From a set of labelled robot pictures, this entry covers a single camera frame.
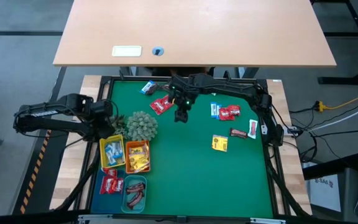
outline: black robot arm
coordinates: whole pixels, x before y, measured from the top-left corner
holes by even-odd
[[[80,122],[46,118],[55,114],[77,116]],[[109,101],[94,103],[92,97],[73,93],[54,102],[22,105],[15,114],[13,128],[19,133],[38,129],[68,131],[78,133],[85,141],[98,141],[113,134],[111,115]]]
[[[169,85],[169,100],[178,106],[175,122],[186,123],[187,111],[191,109],[199,94],[219,93],[243,98],[267,127],[265,142],[274,146],[283,144],[283,128],[273,119],[272,97],[255,84],[240,85],[230,81],[219,81],[203,73],[190,75],[188,78],[174,76]]]

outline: teal bin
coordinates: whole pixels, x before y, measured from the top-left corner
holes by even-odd
[[[143,190],[143,198],[140,200],[139,203],[137,203],[134,206],[134,209],[130,209],[127,206],[127,202],[131,201],[131,199],[133,197],[135,197],[136,193],[131,193],[131,194],[127,194],[126,193],[126,189],[128,186],[134,185],[134,184],[138,184],[138,183],[144,183],[145,184],[145,189]],[[129,175],[124,179],[124,191],[123,191],[123,197],[122,197],[122,205],[121,205],[121,210],[124,213],[141,213],[143,212],[143,209],[145,207],[145,203],[146,203],[146,190],[147,190],[147,181],[146,178],[141,176],[141,175]]]

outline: gray carpet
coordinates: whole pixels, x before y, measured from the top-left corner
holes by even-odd
[[[353,3],[358,12],[358,1]],[[0,29],[63,30],[71,4],[72,0],[0,0]],[[314,9],[324,31],[357,29],[345,5],[316,4]],[[58,73],[52,61],[59,40],[59,37],[0,37],[0,138],[4,140],[0,146],[0,215],[11,212],[34,142],[32,138],[14,132],[13,114],[20,105],[48,100]],[[358,38],[329,38],[328,43],[338,64],[336,68],[261,68],[256,78],[283,80],[290,110],[310,107],[316,100],[335,106],[358,97],[358,86],[318,85],[317,76],[351,77],[358,73]],[[217,77],[221,77],[225,70],[233,71],[233,68],[217,68]],[[117,71],[116,67],[68,68],[60,96],[78,93],[84,75],[118,75]],[[315,113],[314,123],[356,105]],[[311,113],[293,117],[309,123]],[[358,129],[358,116],[316,133],[354,129]],[[339,156],[358,151],[358,134],[328,136],[326,139]],[[312,146],[307,135],[298,138],[297,143],[301,151]],[[316,159],[330,161],[335,158],[327,145],[319,140]]]

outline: wooden desk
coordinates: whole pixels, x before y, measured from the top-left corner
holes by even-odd
[[[101,76],[85,76],[80,93],[92,96],[96,100],[99,91],[100,80]],[[273,96],[273,103],[276,106],[276,109],[284,119],[284,122],[290,125],[291,119],[288,112],[287,100],[285,99],[283,83],[280,80],[268,80],[267,83],[269,93]],[[70,133],[68,136],[67,143],[73,142],[79,138],[79,135]],[[284,141],[296,144],[295,140],[290,137],[284,137]],[[93,151],[91,153],[91,159],[89,161],[92,161],[92,156],[94,155],[96,147],[97,144],[93,144]],[[50,209],[57,208],[78,183],[81,166],[84,159],[85,148],[86,142],[79,142],[68,147],[65,150],[55,190],[52,196]],[[303,179],[303,173],[298,151],[293,146],[284,144],[282,147],[280,147],[280,155],[287,188],[294,196],[295,200],[302,206],[302,208],[306,212],[311,214],[309,198],[305,187],[305,181]],[[277,197],[278,211],[280,214],[284,214],[281,193],[277,186],[275,186],[275,191]],[[80,208],[85,208],[87,193],[88,184],[83,190]]]
[[[113,57],[116,45],[142,54]],[[75,0],[53,64],[336,65],[309,0]]]

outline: red snack packet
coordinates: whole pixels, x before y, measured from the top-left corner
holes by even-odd
[[[124,179],[123,178],[118,178],[117,179],[117,184],[114,186],[114,192],[118,192],[118,193],[122,193],[122,189],[124,188]]]
[[[100,187],[100,194],[112,194],[117,185],[117,179],[115,177],[104,176],[102,180],[102,186]]]
[[[221,121],[234,121],[234,115],[230,113],[229,108],[221,108],[219,110],[219,119]]]
[[[161,99],[156,99],[153,103],[150,104],[150,106],[153,108],[155,113],[157,113],[157,115],[162,114],[164,111],[164,106],[162,106]]]
[[[241,107],[239,105],[229,105],[227,108],[231,115],[239,116],[241,114]]]
[[[165,112],[166,110],[168,110],[169,108],[171,108],[173,106],[173,103],[170,103],[168,101],[168,95],[167,96],[164,96],[162,99],[161,99],[161,104],[162,106],[164,107],[164,111]]]
[[[102,171],[110,177],[117,178],[117,170],[112,168],[102,168]]]

